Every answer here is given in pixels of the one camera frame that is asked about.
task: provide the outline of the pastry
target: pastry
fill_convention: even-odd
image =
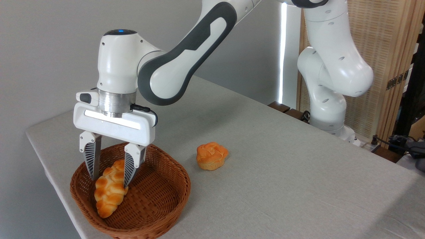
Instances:
[[[127,191],[128,187],[124,189],[124,159],[117,160],[96,181],[94,198],[99,216],[109,217],[121,204]]]
[[[198,166],[206,170],[215,170],[223,166],[224,158],[229,154],[225,147],[216,142],[200,145],[196,152]]]

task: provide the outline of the electrical cable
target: electrical cable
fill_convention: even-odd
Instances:
[[[307,122],[310,121],[310,112],[304,111],[303,116],[301,117],[301,120],[306,120]]]
[[[382,140],[382,139],[378,138],[378,136],[377,136],[377,135],[374,135],[374,136],[373,136],[373,138],[375,138],[375,139],[377,139],[377,140],[379,140],[379,141],[383,142],[384,144],[389,145],[389,146],[391,146],[391,147],[395,147],[395,148],[398,148],[398,149],[402,149],[402,150],[404,150],[404,151],[408,151],[408,152],[410,152],[410,153],[415,153],[415,154],[425,155],[423,152],[419,152],[419,151],[411,150],[411,149],[409,149],[409,148],[404,148],[404,147],[400,147],[400,146],[398,146],[398,145],[394,145],[394,144],[388,143],[387,141],[384,141],[384,140]]]
[[[155,113],[155,111],[151,110],[149,107],[144,107],[141,105],[132,104],[130,105],[130,110],[137,110],[137,111],[143,111],[143,112],[152,112],[155,115],[155,124],[153,127],[158,124],[158,115]]]

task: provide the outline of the table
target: table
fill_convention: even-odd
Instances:
[[[193,77],[159,116],[154,144],[187,170],[189,201],[161,238],[425,238],[425,179],[366,150]],[[83,217],[69,183],[83,162],[72,111],[27,130],[46,175],[84,239],[109,236]],[[229,149],[201,170],[196,147]],[[120,141],[104,137],[102,148]]]

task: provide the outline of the white wall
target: white wall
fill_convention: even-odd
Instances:
[[[78,238],[25,129],[71,110],[75,93],[96,85],[106,31],[136,30],[168,51],[200,9],[200,0],[0,1],[0,239]],[[196,75],[276,100],[279,31],[280,4],[264,0]]]

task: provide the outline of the wicker basket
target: wicker basket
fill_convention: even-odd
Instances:
[[[122,143],[105,148],[100,155],[100,173],[124,158]],[[108,218],[97,214],[95,183],[85,163],[71,179],[71,195],[89,223],[99,231],[118,239],[157,238],[176,223],[190,194],[186,170],[160,148],[147,147],[146,160],[129,185],[118,209]]]

